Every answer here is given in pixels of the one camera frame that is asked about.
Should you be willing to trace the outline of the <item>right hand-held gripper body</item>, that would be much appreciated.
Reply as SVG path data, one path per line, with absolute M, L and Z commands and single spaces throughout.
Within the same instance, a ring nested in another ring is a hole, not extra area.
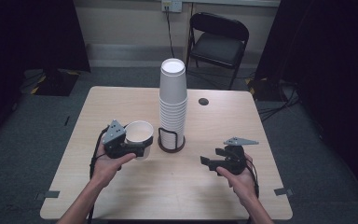
M 241 174 L 245 169 L 253 171 L 253 163 L 245 156 L 244 146 L 258 145 L 255 140 L 240 137 L 231 137 L 224 142 L 224 150 L 229 152 L 228 157 L 224 157 L 223 167 L 234 175 Z

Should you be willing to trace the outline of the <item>person's left hand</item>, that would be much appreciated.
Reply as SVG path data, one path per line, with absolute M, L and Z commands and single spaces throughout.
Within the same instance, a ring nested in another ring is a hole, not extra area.
M 94 171 L 90 181 L 91 185 L 96 189 L 107 187 L 119 168 L 134 158 L 135 155 L 130 153 L 118 159 L 111 159 L 105 154 L 104 145 L 100 144 L 98 146 Z

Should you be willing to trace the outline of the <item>black wire holder wooden base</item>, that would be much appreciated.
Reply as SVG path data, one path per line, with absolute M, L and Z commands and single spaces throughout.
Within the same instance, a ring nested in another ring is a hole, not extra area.
M 176 153 L 184 148 L 186 138 L 183 133 L 158 128 L 158 146 L 167 153 Z

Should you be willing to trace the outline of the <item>black stand base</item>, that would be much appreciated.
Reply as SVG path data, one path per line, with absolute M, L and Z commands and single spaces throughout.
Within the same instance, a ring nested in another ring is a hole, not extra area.
M 45 96 L 69 96 L 75 86 L 79 73 L 61 71 L 59 69 L 44 69 L 43 76 L 31 90 L 31 94 Z

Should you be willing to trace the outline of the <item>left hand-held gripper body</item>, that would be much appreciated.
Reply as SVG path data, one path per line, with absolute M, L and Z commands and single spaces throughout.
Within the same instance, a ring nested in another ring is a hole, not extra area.
M 126 142 L 126 130 L 115 119 L 103 134 L 103 147 L 105 154 L 111 159 L 118 159 L 131 153 L 135 154 L 137 158 L 141 158 L 145 154 L 145 144 Z

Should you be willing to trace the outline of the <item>white wall outlet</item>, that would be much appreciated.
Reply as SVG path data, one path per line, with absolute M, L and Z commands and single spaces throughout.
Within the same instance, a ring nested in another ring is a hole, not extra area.
M 183 2 L 179 0 L 161 0 L 161 10 L 163 12 L 181 13 Z

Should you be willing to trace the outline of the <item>white paper cup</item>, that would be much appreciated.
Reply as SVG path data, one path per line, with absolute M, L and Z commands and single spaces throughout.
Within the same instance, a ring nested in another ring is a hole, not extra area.
M 126 131 L 126 139 L 130 138 L 133 140 L 144 140 L 149 137 L 153 137 L 154 139 L 154 127 L 147 121 L 144 120 L 136 120 L 131 122 L 125 127 Z M 138 161 L 145 160 L 150 154 L 150 147 L 145 148 L 144 155 L 141 157 L 137 157 Z

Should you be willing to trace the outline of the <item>dark curtain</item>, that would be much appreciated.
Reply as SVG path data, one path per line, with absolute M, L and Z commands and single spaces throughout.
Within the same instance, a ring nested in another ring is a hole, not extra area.
M 358 0 L 281 0 L 255 76 L 297 85 L 358 180 Z
M 34 69 L 90 70 L 75 0 L 0 0 L 0 124 Z

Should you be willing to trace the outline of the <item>grey floor tape strip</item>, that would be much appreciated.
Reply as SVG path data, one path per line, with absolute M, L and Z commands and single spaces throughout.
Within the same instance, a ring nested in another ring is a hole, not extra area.
M 45 191 L 45 192 L 37 193 L 35 198 L 38 201 L 43 201 L 46 198 L 58 198 L 59 195 L 60 195 L 60 193 L 57 190 L 48 190 L 48 191 Z
M 275 189 L 274 193 L 276 196 L 286 195 L 287 197 L 291 197 L 294 194 L 292 189 L 287 189 L 287 188 Z

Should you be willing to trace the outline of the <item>person's right hand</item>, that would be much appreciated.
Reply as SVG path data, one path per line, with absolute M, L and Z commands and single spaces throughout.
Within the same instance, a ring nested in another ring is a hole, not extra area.
M 251 210 L 256 208 L 259 201 L 255 193 L 255 181 L 252 172 L 249 170 L 253 159 L 248 154 L 245 154 L 245 158 L 248 167 L 240 175 L 234 175 L 223 167 L 217 167 L 216 171 L 227 179 L 228 185 L 233 188 L 233 191 L 239 197 L 241 205 L 247 210 Z

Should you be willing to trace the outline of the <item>stack of white cups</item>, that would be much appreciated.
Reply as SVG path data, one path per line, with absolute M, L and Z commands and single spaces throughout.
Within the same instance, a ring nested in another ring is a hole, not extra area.
M 184 133 L 186 124 L 186 68 L 179 59 L 167 59 L 160 67 L 160 127 Z

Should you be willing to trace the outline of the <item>black folding chair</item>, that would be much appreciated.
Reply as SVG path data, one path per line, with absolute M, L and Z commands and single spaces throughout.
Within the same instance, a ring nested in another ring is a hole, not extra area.
M 249 40 L 249 31 L 240 21 L 208 12 L 198 12 L 189 20 L 186 67 L 191 59 L 231 69 L 231 89 Z

